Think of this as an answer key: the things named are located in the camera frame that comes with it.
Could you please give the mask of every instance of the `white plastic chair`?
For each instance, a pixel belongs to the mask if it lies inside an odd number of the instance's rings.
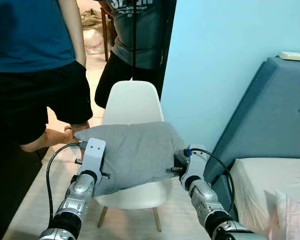
[[[131,80],[120,81],[112,87],[102,125],[129,125],[163,121],[164,117],[158,94],[151,83]],[[172,181],[167,179],[120,190],[109,195],[97,196],[94,199],[104,206],[97,227],[102,226],[108,208],[152,208],[157,230],[161,232],[157,207],[165,203],[171,190]]]

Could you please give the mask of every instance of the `tiled floor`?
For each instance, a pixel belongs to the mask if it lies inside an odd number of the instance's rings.
[[[88,56],[87,79],[91,88],[93,118],[91,126],[100,125],[103,109],[96,106],[94,92],[105,66],[104,55]],[[54,112],[48,110],[48,127],[63,131],[65,122],[58,121]],[[61,145],[50,147],[42,168],[22,201],[3,240],[35,240],[47,228],[49,204],[46,186],[47,163]],[[69,186],[71,177],[78,172],[74,161],[80,156],[77,148],[68,148],[55,158],[50,170],[53,209],[56,211]],[[103,226],[97,228],[102,206],[90,201],[87,218],[82,225],[79,240],[209,240],[200,226],[197,213],[191,205],[188,193],[181,188],[178,178],[172,181],[171,197],[158,208],[162,232],[156,230],[155,219],[150,209],[122,210],[109,209]]]

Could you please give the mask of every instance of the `black cable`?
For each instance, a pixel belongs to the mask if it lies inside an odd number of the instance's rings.
[[[133,0],[132,20],[132,80],[136,80],[136,52],[137,52],[137,0]]]
[[[49,209],[50,209],[48,228],[51,226],[52,220],[54,219],[54,206],[53,206],[51,186],[50,186],[50,179],[49,179],[49,173],[50,173],[51,164],[52,164],[53,160],[55,159],[55,157],[58,155],[58,153],[60,153],[63,149],[66,149],[66,148],[71,147],[71,146],[79,146],[79,145],[80,145],[79,142],[75,142],[75,143],[70,143],[68,145],[65,145],[65,146],[61,147],[58,151],[56,151],[52,155],[52,157],[49,160],[48,166],[46,167],[45,179],[46,179],[46,187],[47,187],[47,190],[48,190]]]
[[[230,213],[230,211],[233,209],[234,207],[234,204],[235,204],[235,185],[234,185],[234,181],[232,179],[232,176],[231,176],[231,173],[230,171],[228,170],[228,168],[225,166],[225,164],[219,159],[217,158],[215,155],[213,155],[211,152],[207,151],[207,150],[203,150],[203,149],[200,149],[200,148],[191,148],[190,149],[190,152],[192,151],[199,151],[199,152],[203,152],[205,154],[208,154],[210,155],[211,157],[213,157],[215,160],[217,160],[221,166],[224,168],[224,170],[226,171],[227,175],[229,176],[230,178],[230,183],[231,183],[231,204],[230,204],[230,207],[229,207],[229,210],[228,210],[228,213]]]

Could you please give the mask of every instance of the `blue t-shirt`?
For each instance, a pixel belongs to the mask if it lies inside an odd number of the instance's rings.
[[[57,0],[0,0],[0,72],[55,69],[74,59]]]

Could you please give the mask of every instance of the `gray cushion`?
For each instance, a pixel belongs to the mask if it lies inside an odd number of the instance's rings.
[[[175,177],[167,171],[174,166],[174,156],[185,145],[175,129],[166,122],[132,125],[101,125],[75,136],[106,142],[101,171],[110,174],[94,188],[94,196],[115,193],[149,182]]]

